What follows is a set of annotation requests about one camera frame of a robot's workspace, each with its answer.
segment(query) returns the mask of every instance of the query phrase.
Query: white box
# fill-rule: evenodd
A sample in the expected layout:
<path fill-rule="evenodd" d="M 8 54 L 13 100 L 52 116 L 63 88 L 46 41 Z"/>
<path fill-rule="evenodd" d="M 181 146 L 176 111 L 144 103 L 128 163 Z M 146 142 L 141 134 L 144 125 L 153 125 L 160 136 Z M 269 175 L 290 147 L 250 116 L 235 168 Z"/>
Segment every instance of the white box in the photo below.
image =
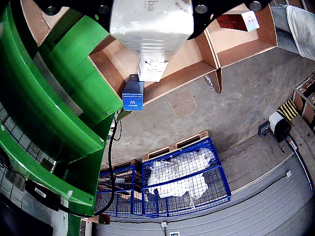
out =
<path fill-rule="evenodd" d="M 242 13 L 242 16 L 248 32 L 259 29 L 259 23 L 256 18 L 255 12 L 247 11 Z"/>
<path fill-rule="evenodd" d="M 114 0 L 110 34 L 145 60 L 170 61 L 193 33 L 191 0 Z"/>
<path fill-rule="evenodd" d="M 146 61 L 142 58 L 138 66 L 139 81 L 159 82 L 167 65 L 168 62 L 163 60 Z"/>

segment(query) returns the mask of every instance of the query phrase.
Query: black bracket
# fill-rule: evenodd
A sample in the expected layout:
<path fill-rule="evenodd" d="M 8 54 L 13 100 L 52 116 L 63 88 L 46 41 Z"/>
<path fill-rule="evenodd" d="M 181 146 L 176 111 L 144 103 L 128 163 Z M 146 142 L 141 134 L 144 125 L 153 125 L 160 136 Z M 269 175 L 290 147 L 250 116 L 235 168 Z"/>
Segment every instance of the black bracket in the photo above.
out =
<path fill-rule="evenodd" d="M 113 0 L 91 0 L 89 2 L 77 0 L 34 1 L 48 15 L 55 15 L 60 11 L 61 7 L 68 6 L 93 18 L 104 29 L 109 31 Z M 189 39 L 199 36 L 218 16 L 242 3 L 245 3 L 249 9 L 253 8 L 253 10 L 261 10 L 268 4 L 268 2 L 269 0 L 192 0 L 194 32 Z M 253 3 L 258 4 L 258 7 L 253 7 Z"/>

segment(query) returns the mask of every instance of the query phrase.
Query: bolt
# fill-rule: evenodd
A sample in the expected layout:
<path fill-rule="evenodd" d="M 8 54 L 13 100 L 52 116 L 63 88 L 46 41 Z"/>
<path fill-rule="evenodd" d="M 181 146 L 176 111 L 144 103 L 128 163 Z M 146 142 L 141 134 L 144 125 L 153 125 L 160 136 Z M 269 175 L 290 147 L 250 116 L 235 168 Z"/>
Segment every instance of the bolt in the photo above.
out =
<path fill-rule="evenodd" d="M 197 12 L 197 13 L 199 13 L 199 14 L 204 14 L 204 13 L 206 13 L 208 11 L 208 8 L 207 8 L 207 6 L 205 6 L 205 5 L 197 5 L 196 7 L 195 7 L 195 12 Z"/>
<path fill-rule="evenodd" d="M 252 11 L 260 11 L 262 9 L 262 5 L 258 1 L 252 1 L 249 4 L 249 9 L 252 10 Z"/>
<path fill-rule="evenodd" d="M 101 5 L 98 7 L 97 11 L 100 13 L 100 14 L 107 14 L 109 12 L 110 8 L 106 5 Z"/>
<path fill-rule="evenodd" d="M 59 11 L 60 11 L 61 8 L 56 8 L 54 6 L 49 6 L 46 8 L 46 11 L 45 13 L 49 16 L 54 16 L 56 15 Z"/>

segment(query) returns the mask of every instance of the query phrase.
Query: yellow black warning stripe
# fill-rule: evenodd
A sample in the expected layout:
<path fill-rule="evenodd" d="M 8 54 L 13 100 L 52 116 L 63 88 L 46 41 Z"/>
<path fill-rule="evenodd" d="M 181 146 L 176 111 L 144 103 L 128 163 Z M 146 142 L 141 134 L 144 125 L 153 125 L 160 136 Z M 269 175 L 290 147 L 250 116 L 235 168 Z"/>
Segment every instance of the yellow black warning stripe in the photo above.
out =
<path fill-rule="evenodd" d="M 292 102 L 292 99 L 289 99 L 283 105 L 278 108 L 278 112 L 291 121 L 298 114 L 296 106 Z"/>

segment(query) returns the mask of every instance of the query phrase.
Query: wooden pallet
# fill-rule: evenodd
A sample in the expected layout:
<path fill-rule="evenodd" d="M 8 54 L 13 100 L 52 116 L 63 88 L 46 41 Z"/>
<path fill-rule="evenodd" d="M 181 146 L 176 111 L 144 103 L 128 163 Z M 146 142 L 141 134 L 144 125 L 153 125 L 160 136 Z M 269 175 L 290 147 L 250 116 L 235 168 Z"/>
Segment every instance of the wooden pallet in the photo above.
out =
<path fill-rule="evenodd" d="M 119 164 L 113 165 L 112 167 L 113 167 L 113 170 L 117 170 L 117 169 L 120 169 L 120 168 L 133 166 L 133 165 L 135 165 L 135 166 L 137 166 L 137 167 L 139 167 L 141 169 L 141 165 L 139 164 L 139 162 L 136 159 L 125 161 L 123 163 L 119 163 Z M 101 169 L 100 173 L 104 173 L 104 172 L 107 172 L 107 171 L 109 171 L 109 167 Z"/>
<path fill-rule="evenodd" d="M 142 162 L 158 158 L 160 156 L 169 154 L 171 152 L 175 152 L 179 149 L 182 149 L 182 148 L 185 148 L 189 145 L 195 144 L 195 143 L 199 142 L 200 140 L 206 139 L 208 137 L 209 137 L 208 131 L 204 130 L 204 131 L 202 131 L 196 135 L 193 135 L 187 139 L 181 140 L 181 141 L 174 143 L 168 147 L 164 147 L 160 150 L 153 151 L 153 152 L 150 152 L 148 154 L 142 155 Z"/>

